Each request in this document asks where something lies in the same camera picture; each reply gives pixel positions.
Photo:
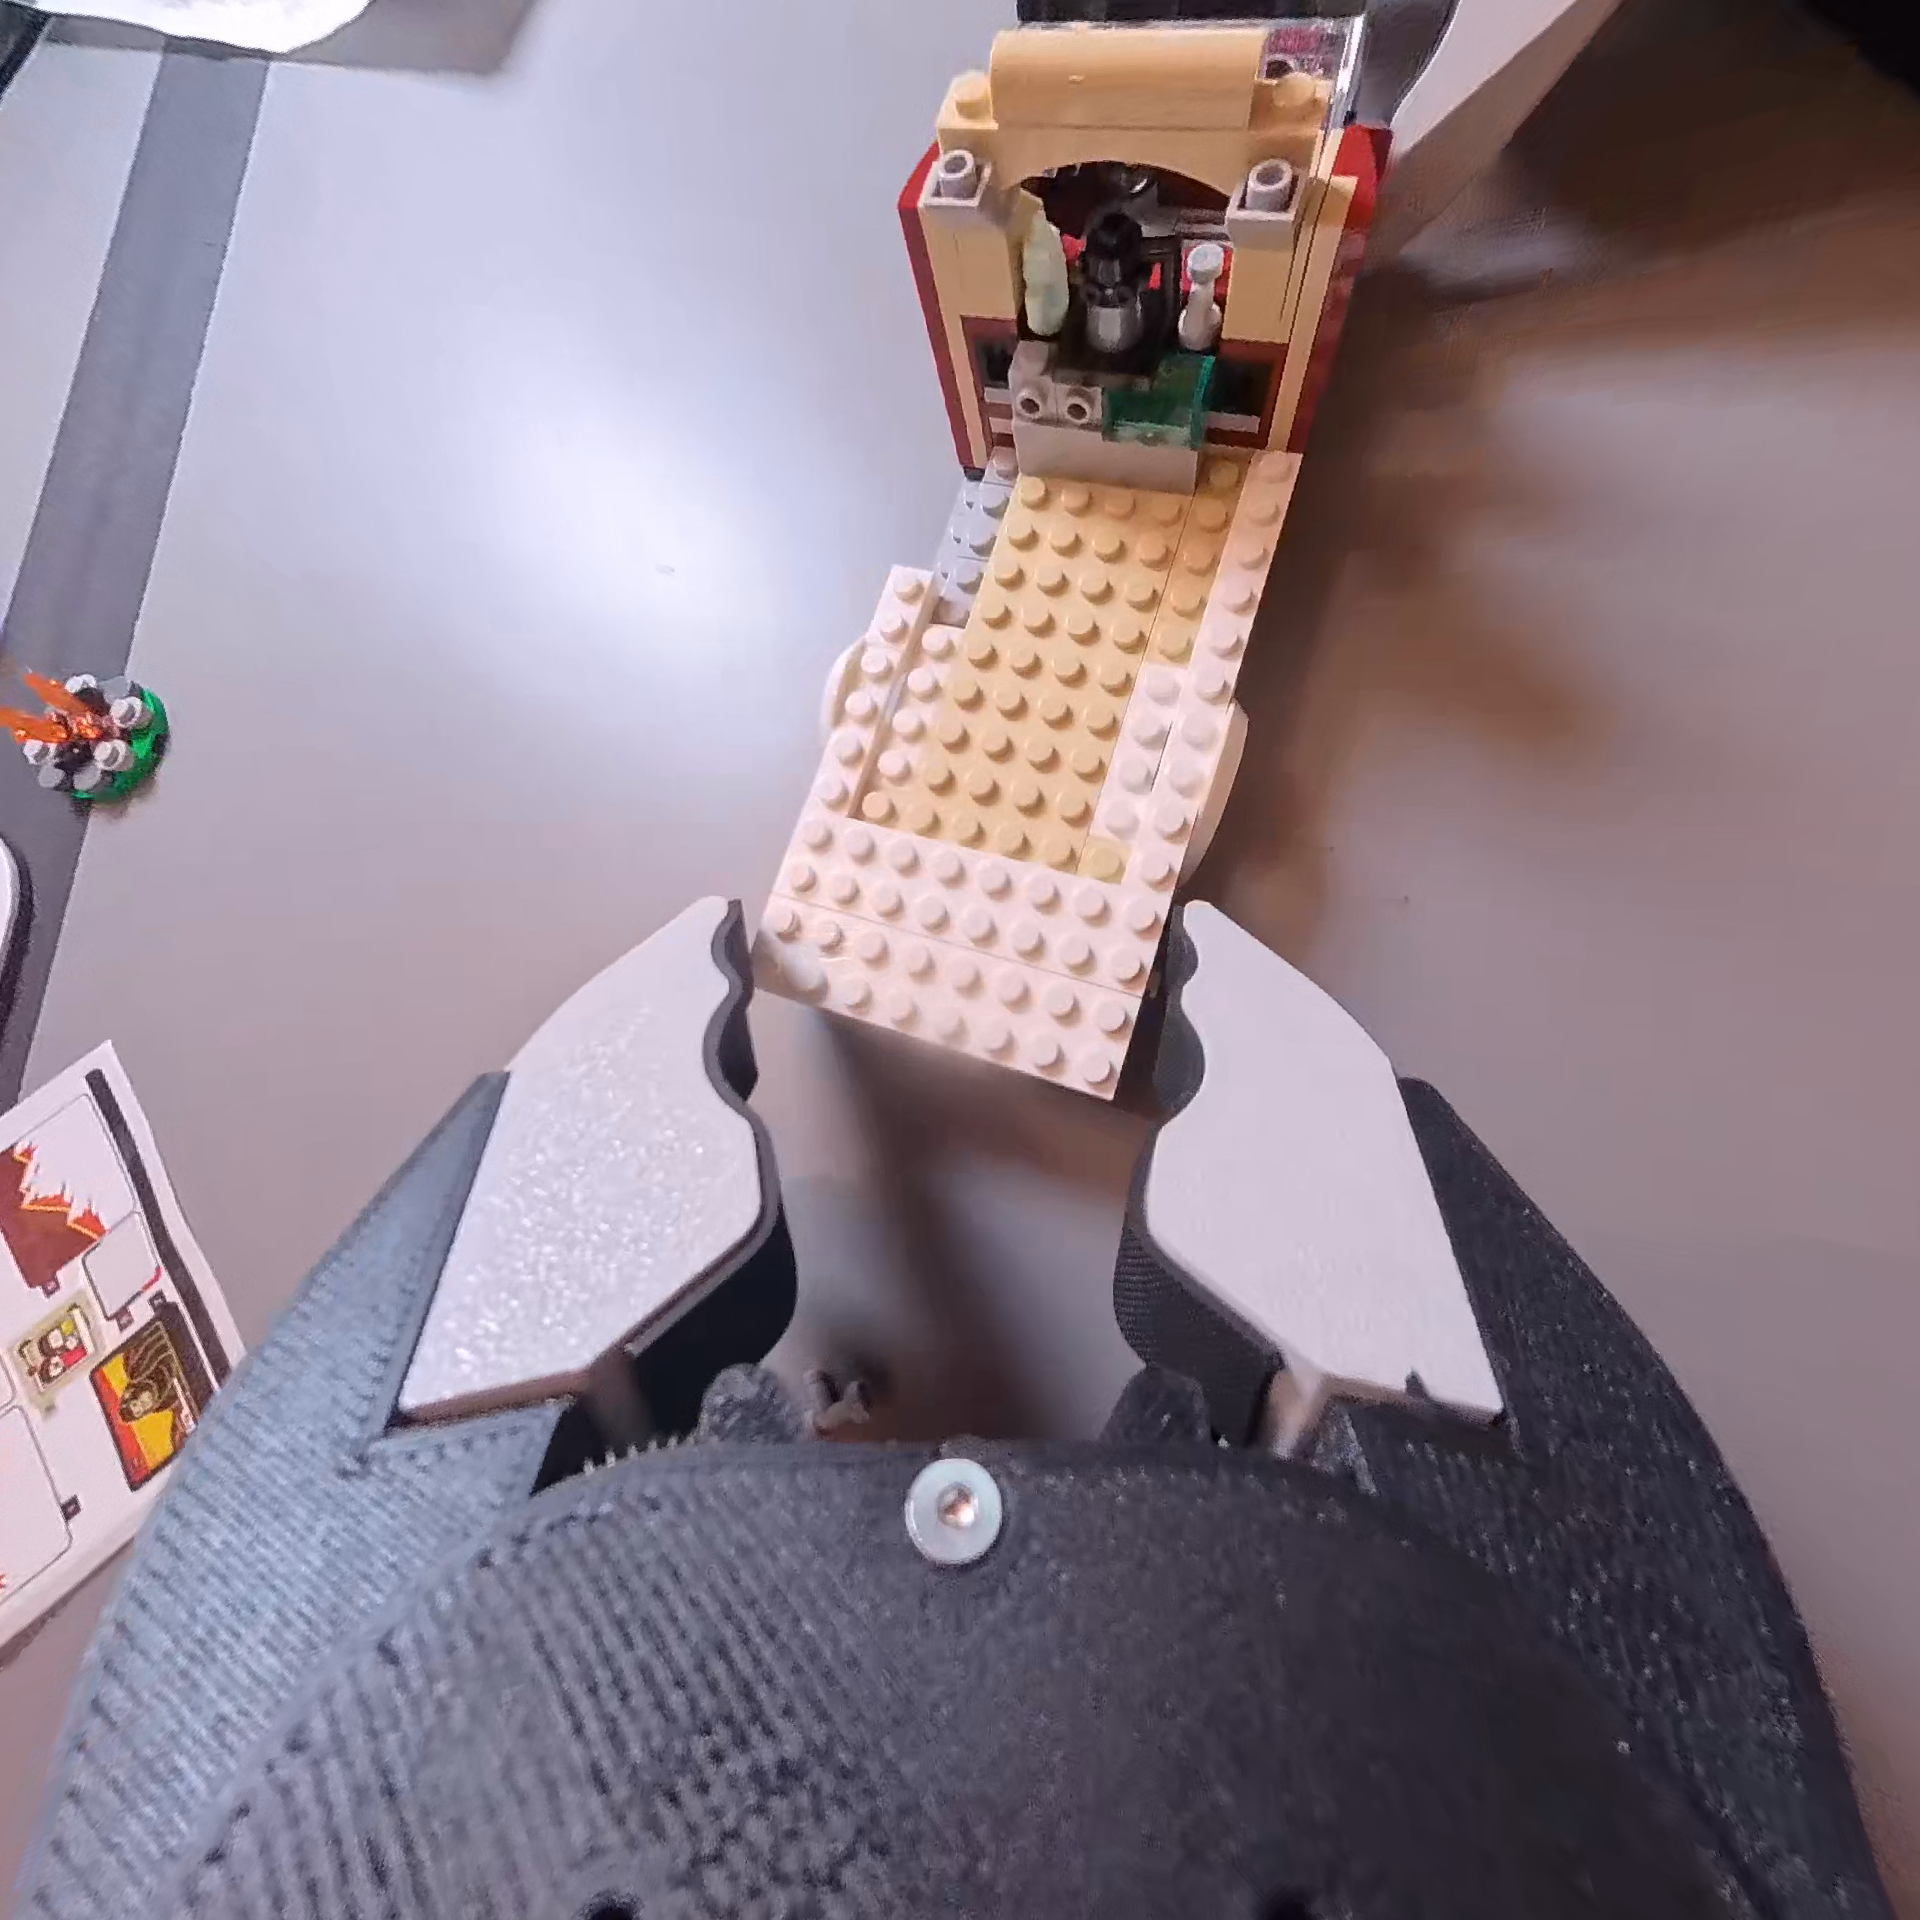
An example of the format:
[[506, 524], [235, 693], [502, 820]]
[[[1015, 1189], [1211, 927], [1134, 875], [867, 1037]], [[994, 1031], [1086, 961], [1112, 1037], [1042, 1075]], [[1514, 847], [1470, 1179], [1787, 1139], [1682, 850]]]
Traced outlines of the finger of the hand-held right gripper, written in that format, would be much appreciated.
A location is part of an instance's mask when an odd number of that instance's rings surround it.
[[1370, 2], [1359, 114], [1390, 133], [1367, 258], [1400, 256], [1484, 173], [1618, 2]]

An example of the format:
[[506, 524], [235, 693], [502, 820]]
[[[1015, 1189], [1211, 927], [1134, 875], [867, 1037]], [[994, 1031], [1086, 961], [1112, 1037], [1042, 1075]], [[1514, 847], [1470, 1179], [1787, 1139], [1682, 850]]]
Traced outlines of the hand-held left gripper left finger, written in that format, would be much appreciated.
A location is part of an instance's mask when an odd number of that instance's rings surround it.
[[750, 1002], [740, 904], [707, 897], [519, 1047], [400, 1384], [402, 1419], [576, 1396], [643, 1425], [627, 1361], [775, 1234]]

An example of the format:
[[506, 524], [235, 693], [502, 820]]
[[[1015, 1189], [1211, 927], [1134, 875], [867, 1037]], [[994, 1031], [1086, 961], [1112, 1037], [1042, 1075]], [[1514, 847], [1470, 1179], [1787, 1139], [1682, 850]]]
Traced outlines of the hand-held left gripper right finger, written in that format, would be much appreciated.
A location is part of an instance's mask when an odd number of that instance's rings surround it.
[[1168, 933], [1155, 1091], [1119, 1321], [1199, 1384], [1218, 1441], [1294, 1452], [1334, 1401], [1503, 1417], [1390, 1060], [1211, 904]]

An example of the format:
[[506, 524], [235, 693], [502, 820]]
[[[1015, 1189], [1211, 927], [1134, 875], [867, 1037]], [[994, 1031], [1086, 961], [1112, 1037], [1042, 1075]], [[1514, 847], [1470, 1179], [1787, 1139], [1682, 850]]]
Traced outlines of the white long brick plate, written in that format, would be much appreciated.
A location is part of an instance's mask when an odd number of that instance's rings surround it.
[[855, 927], [902, 933], [1144, 997], [1168, 905], [1123, 882], [958, 849], [810, 808], [775, 875], [763, 927], [782, 944]]
[[763, 993], [1102, 1103], [1121, 1092], [1144, 1002], [782, 893], [753, 961]]

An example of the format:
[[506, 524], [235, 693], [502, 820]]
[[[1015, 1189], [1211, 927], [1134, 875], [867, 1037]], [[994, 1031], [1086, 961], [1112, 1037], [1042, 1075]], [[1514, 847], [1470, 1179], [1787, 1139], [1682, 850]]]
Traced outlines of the toy brick truck model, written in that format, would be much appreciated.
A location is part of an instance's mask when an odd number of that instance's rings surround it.
[[1362, 36], [1364, 5], [1019, 5], [951, 80], [898, 216], [964, 485], [832, 671], [800, 819], [1168, 929], [1376, 218]]

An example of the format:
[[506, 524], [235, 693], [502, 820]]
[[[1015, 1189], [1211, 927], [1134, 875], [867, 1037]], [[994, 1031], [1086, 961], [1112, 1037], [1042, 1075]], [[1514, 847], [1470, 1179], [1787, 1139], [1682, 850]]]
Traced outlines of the sticker sheet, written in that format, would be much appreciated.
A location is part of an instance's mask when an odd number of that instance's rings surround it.
[[128, 1548], [246, 1355], [112, 1044], [2, 1116], [2, 1649]]

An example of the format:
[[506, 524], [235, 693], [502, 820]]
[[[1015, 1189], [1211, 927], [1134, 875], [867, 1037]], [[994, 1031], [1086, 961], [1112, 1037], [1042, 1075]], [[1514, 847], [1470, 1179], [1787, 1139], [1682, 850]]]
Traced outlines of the toy campfire on green plate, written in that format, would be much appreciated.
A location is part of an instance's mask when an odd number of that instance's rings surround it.
[[33, 668], [18, 676], [34, 705], [4, 706], [2, 727], [42, 788], [107, 808], [154, 780], [171, 739], [169, 712], [154, 689], [127, 676], [54, 679]]

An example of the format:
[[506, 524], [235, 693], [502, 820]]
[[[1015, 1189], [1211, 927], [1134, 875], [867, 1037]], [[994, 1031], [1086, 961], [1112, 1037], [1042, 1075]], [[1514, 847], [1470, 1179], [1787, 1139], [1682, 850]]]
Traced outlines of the printed paper bag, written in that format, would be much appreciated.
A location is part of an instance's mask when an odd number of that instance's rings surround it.
[[20, 8], [57, 20], [283, 57], [351, 27], [371, 2], [20, 2]]

